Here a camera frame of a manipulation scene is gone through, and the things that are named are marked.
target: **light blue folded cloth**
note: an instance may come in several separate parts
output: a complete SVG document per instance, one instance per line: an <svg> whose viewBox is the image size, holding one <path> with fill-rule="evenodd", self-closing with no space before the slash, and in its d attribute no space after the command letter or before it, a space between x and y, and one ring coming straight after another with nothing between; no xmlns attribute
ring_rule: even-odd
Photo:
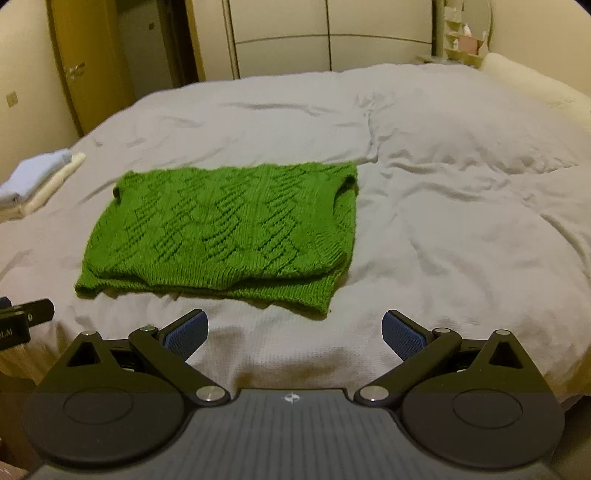
<svg viewBox="0 0 591 480"><path fill-rule="evenodd" d="M0 206L25 202L51 175L71 161L72 153L67 149L23 160L0 185Z"/></svg>

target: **blue gripper pad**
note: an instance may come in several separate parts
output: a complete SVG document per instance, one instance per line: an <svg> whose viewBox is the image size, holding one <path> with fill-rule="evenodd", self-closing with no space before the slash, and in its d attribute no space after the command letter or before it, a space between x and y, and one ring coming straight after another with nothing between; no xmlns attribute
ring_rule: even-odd
<svg viewBox="0 0 591 480"><path fill-rule="evenodd" d="M0 297L0 310L9 309L12 307L12 302L8 297Z"/></svg>
<svg viewBox="0 0 591 480"><path fill-rule="evenodd" d="M408 325L386 312L382 319L384 342L402 359L406 360L427 346L427 339Z"/></svg>
<svg viewBox="0 0 591 480"><path fill-rule="evenodd" d="M205 340L207 340L207 315L205 312L185 315L181 324L172 330L164 338L163 345L175 355L187 361L187 359L197 350Z"/></svg>

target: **light switch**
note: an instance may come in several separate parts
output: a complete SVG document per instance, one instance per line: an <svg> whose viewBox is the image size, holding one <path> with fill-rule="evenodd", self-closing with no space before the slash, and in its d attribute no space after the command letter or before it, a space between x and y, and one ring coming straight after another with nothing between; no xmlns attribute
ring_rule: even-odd
<svg viewBox="0 0 591 480"><path fill-rule="evenodd" d="M6 102L9 107L15 106L18 103L18 97L16 92L10 92L6 95Z"/></svg>

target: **gray ribbed panel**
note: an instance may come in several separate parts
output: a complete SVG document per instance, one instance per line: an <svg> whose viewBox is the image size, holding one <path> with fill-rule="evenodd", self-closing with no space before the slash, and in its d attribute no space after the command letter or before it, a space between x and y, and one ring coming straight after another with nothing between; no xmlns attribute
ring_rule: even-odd
<svg viewBox="0 0 591 480"><path fill-rule="evenodd" d="M385 410L352 404L339 390L245 390L195 413L175 444L104 480L559 480L542 465L467 472L418 450ZM95 478L43 467L32 480Z"/></svg>

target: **folded green knit sweater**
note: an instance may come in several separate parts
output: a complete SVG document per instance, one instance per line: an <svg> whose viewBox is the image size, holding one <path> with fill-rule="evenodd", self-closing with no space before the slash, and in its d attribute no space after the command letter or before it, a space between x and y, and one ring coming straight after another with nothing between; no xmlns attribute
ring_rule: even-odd
<svg viewBox="0 0 591 480"><path fill-rule="evenodd" d="M126 173L88 240L79 294L106 288L328 311L355 236L353 163Z"/></svg>

